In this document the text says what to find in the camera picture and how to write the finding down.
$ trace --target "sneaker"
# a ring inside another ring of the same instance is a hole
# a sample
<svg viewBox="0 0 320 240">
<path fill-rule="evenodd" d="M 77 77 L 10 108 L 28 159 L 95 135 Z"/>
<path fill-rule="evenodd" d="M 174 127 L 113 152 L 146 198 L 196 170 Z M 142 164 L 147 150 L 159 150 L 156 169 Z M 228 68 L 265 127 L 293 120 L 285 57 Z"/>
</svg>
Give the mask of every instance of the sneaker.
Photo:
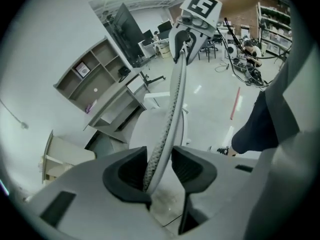
<svg viewBox="0 0 320 240">
<path fill-rule="evenodd" d="M 229 152 L 229 147 L 220 147 L 216 150 L 218 153 L 227 156 Z"/>
</svg>

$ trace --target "black cable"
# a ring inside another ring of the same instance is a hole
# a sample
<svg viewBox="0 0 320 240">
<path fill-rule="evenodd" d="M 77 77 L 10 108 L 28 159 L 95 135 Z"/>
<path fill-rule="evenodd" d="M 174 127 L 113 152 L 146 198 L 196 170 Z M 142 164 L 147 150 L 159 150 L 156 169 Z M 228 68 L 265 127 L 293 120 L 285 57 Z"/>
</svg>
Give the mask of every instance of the black cable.
<svg viewBox="0 0 320 240">
<path fill-rule="evenodd" d="M 228 45 L 226 44 L 226 40 L 225 40 L 224 36 L 221 34 L 220 30 L 219 30 L 218 28 L 217 28 L 216 30 L 218 31 L 219 35 L 220 35 L 221 38 L 222 38 L 223 45 L 224 45 L 224 47 L 225 47 L 225 49 L 226 49 L 226 52 L 228 53 L 228 59 L 229 59 L 230 64 L 231 64 L 232 72 L 233 72 L 233 74 L 236 76 L 236 78 L 238 78 L 241 82 L 243 82 L 243 83 L 245 83 L 246 85 L 249 85 L 249 86 L 254 86 L 254 87 L 257 87 L 257 88 L 267 87 L 269 84 L 266 84 L 266 85 L 256 85 L 256 84 L 252 84 L 252 83 L 249 83 L 249 82 L 244 81 L 240 76 L 238 76 L 238 75 L 236 74 L 235 69 L 234 69 L 234 65 L 233 65 L 233 63 L 232 63 L 232 61 L 231 61 L 231 58 L 230 58 L 230 53 L 229 53 L 229 50 L 228 50 Z"/>
<path fill-rule="evenodd" d="M 181 216 L 182 216 L 182 214 L 179 215 L 178 217 L 176 217 L 175 219 L 171 220 L 168 224 L 166 224 L 166 225 L 164 225 L 162 227 L 164 228 L 164 227 L 168 226 L 170 223 L 174 222 L 176 219 L 180 218 Z"/>
<path fill-rule="evenodd" d="M 248 52 L 245 51 L 245 50 L 242 48 L 242 46 L 241 46 L 238 38 L 235 36 L 234 32 L 232 31 L 232 29 L 231 29 L 231 27 L 230 27 L 230 25 L 229 25 L 229 23 L 228 23 L 228 19 L 227 19 L 227 18 L 224 18 L 224 21 L 225 21 L 225 24 L 226 24 L 229 32 L 231 33 L 231 36 L 232 36 L 232 38 L 233 38 L 233 40 L 234 40 L 234 42 L 235 42 L 235 45 L 238 46 L 238 47 L 240 48 L 240 50 L 241 50 L 245 55 L 247 55 L 247 56 L 249 56 L 249 57 L 251 57 L 251 58 L 261 59 L 261 60 L 279 58 L 279 57 L 285 55 L 286 53 L 288 53 L 288 52 L 290 51 L 290 49 L 291 49 L 292 43 L 291 43 L 290 47 L 289 47 L 284 53 L 279 54 L 279 55 L 277 55 L 277 56 L 271 56 L 271 57 L 254 57 L 254 56 L 248 54 Z"/>
<path fill-rule="evenodd" d="M 225 63 L 225 62 L 221 62 L 220 63 L 220 66 L 217 66 L 214 70 L 215 70 L 215 72 L 217 72 L 217 73 L 221 73 L 221 72 L 223 72 L 223 71 L 226 71 L 227 69 L 228 69 L 228 63 Z M 218 71 L 217 69 L 218 68 L 222 68 L 222 67 L 225 67 L 225 69 L 223 69 L 223 70 L 221 70 L 221 71 Z"/>
</svg>

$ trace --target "brick wall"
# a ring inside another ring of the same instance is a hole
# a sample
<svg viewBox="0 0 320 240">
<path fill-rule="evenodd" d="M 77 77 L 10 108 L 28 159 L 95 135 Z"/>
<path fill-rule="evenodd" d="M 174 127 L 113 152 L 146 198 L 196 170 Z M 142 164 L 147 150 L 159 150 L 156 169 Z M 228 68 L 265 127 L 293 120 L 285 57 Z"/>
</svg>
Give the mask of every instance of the brick wall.
<svg viewBox="0 0 320 240">
<path fill-rule="evenodd" d="M 260 2 L 262 6 L 266 7 L 274 7 L 277 8 L 280 12 L 288 13 L 287 7 L 283 5 L 278 5 L 278 0 L 262 0 Z M 171 13 L 171 16 L 174 21 L 176 21 L 176 18 L 181 14 L 180 9 L 181 3 L 174 5 L 169 8 L 169 11 Z M 249 25 L 250 26 L 250 34 L 253 38 L 257 38 L 258 34 L 258 21 L 257 21 L 257 9 L 256 7 L 253 7 L 252 9 L 245 11 L 241 14 L 234 15 L 231 17 L 228 17 L 228 21 L 230 21 L 235 27 L 235 34 L 241 35 L 241 24 L 242 25 Z"/>
</svg>

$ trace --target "white wall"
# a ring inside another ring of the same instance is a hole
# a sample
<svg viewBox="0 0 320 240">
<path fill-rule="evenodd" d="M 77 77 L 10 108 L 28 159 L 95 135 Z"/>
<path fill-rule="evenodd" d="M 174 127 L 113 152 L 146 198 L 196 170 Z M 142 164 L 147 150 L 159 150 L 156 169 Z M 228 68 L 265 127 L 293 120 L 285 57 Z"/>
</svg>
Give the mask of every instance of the white wall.
<svg viewBox="0 0 320 240">
<path fill-rule="evenodd" d="M 0 147 L 10 178 L 31 194 L 42 185 L 38 163 L 52 129 L 82 148 L 95 133 L 91 127 L 83 131 L 86 114 L 53 84 L 105 36 L 85 0 L 29 0 L 6 35 L 0 99 L 29 129 L 21 129 L 0 104 Z"/>
<path fill-rule="evenodd" d="M 158 25 L 166 22 L 168 19 L 172 19 L 169 10 L 163 8 L 135 10 L 131 14 L 142 33 L 151 30 L 153 34 L 155 31 L 159 31 Z"/>
</svg>

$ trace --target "black hair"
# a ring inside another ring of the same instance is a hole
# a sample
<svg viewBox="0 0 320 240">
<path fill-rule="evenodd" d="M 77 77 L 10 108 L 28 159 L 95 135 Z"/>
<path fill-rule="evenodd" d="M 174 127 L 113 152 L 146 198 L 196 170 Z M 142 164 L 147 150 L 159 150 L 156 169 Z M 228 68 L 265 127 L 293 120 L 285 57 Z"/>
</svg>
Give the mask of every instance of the black hair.
<svg viewBox="0 0 320 240">
<path fill-rule="evenodd" d="M 253 44 L 250 40 L 245 40 L 245 41 L 244 41 L 244 46 L 253 47 L 254 44 Z"/>
</svg>

